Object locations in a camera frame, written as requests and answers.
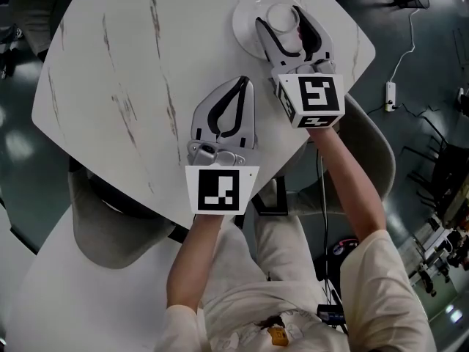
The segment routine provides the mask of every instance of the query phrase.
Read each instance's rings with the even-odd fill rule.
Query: person's left arm
[[[183,305],[197,313],[212,267],[223,216],[198,215],[169,272],[168,307]]]
[[[223,216],[198,215],[177,253],[166,283],[168,309],[155,352],[204,350],[197,307],[207,285],[222,221]]]

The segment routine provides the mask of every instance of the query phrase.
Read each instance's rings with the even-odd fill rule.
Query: white plate
[[[240,0],[233,12],[233,32],[236,40],[249,54],[267,60],[256,32],[256,18],[265,20],[273,4],[298,5],[295,0]]]

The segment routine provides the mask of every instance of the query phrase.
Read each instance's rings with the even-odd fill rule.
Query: marble table top
[[[232,32],[239,0],[73,0],[34,99],[34,124],[141,204],[189,228],[186,144],[193,111],[214,88],[248,76],[262,164],[253,195],[305,142],[267,81],[269,66]],[[333,38],[347,91],[374,47],[334,0],[296,0]]]

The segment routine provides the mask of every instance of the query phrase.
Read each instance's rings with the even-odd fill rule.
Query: white power cable
[[[448,239],[445,239],[445,240],[446,240],[446,242],[451,246],[451,251],[450,251],[450,253],[452,253],[453,250],[454,250],[453,244],[450,242],[450,240],[448,240]]]
[[[397,62],[396,67],[394,68],[393,75],[392,75],[391,79],[389,80],[389,82],[392,82],[392,81],[393,81],[393,78],[394,78],[394,76],[396,75],[397,68],[400,66],[402,59],[404,59],[404,56],[405,56],[405,55],[408,55],[408,54],[411,54],[411,53],[416,49],[416,44],[415,44],[415,42],[414,42],[414,40],[413,40],[412,16],[415,15],[419,10],[420,10],[420,8],[417,8],[415,11],[413,11],[412,13],[409,14],[410,37],[412,38],[412,49],[410,49],[409,51],[406,51],[406,52],[404,52],[404,53],[402,54],[401,58],[400,58],[399,61]]]

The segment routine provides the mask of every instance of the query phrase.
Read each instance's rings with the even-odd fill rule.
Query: gray floor
[[[410,47],[408,15],[383,4],[391,0],[341,0],[340,4],[357,21],[376,48],[376,58],[351,90],[365,111],[379,107],[384,85],[401,54]],[[416,50],[403,61],[394,81],[397,103],[419,113],[427,105],[434,124],[451,140],[466,146],[469,120],[454,109],[457,88],[467,86],[459,64],[453,31],[469,27],[469,10],[459,0],[430,0],[430,8],[413,17]],[[41,64],[22,46],[21,64],[15,75],[0,81],[0,189],[11,221],[33,246],[42,246],[70,201],[67,192],[67,156],[47,139],[31,121],[34,91]],[[404,145],[426,151],[429,127],[400,109],[377,111],[372,119],[390,142],[397,162],[396,181],[385,203],[388,229],[396,245],[417,230],[431,214],[416,197],[416,186],[406,179],[412,169],[423,175],[431,166],[409,152]],[[316,180],[315,149],[309,144],[295,171],[287,176],[287,188],[298,190]],[[248,242],[253,245],[251,223],[246,224]],[[322,254],[321,216],[302,219],[311,253]],[[351,235],[345,217],[330,216],[329,245]]]
[[[0,81],[0,189],[8,216],[39,249],[70,204],[68,155],[32,123],[42,62],[18,44],[14,76]]]

